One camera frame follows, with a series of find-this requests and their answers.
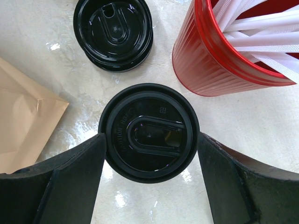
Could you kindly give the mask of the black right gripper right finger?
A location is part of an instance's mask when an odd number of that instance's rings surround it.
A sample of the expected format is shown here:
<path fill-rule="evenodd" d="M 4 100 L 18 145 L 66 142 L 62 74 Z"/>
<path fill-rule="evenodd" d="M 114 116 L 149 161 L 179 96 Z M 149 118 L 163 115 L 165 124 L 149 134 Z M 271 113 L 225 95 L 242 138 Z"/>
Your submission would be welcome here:
<path fill-rule="evenodd" d="M 299 175 L 200 133 L 198 155 L 215 224 L 297 224 Z"/>

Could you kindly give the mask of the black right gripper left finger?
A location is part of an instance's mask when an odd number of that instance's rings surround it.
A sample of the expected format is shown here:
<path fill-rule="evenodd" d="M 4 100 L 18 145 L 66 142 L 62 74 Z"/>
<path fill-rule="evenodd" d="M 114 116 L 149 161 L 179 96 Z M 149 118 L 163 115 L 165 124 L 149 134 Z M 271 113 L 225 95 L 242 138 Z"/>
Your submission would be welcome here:
<path fill-rule="evenodd" d="M 76 147 L 0 175 L 2 224 L 89 224 L 106 155 L 99 133 Z"/>

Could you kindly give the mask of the brown paper takeout bag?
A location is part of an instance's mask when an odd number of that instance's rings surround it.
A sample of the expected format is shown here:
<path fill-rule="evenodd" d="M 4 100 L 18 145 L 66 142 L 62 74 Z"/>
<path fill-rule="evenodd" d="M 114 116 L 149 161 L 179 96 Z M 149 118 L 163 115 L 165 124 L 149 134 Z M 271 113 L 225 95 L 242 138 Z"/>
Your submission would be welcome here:
<path fill-rule="evenodd" d="M 0 60 L 0 171 L 33 165 L 69 103 Z"/>

